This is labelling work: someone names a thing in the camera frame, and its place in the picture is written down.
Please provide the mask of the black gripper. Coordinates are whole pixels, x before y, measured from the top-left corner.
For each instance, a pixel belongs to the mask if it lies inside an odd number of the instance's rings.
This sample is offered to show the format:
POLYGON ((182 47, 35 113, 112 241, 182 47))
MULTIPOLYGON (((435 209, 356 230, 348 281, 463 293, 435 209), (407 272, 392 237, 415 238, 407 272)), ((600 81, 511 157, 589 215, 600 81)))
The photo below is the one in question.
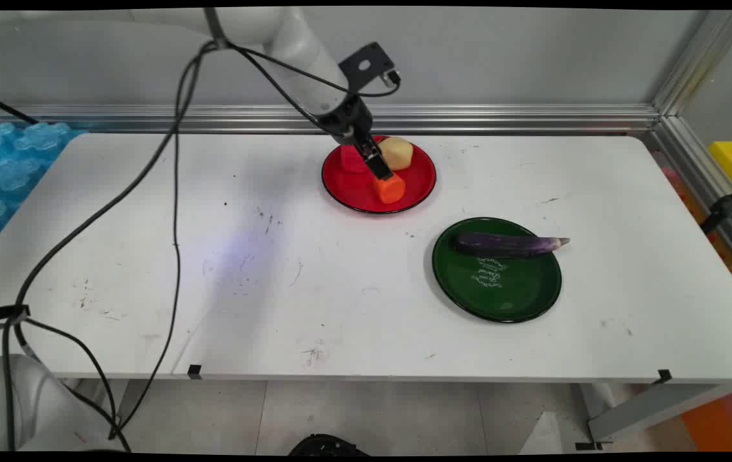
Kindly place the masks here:
POLYGON ((364 164, 378 180, 388 180, 394 173, 383 157, 378 143, 372 140, 374 117, 359 96, 347 96, 331 113, 320 116, 320 126, 338 144, 355 146, 364 164))

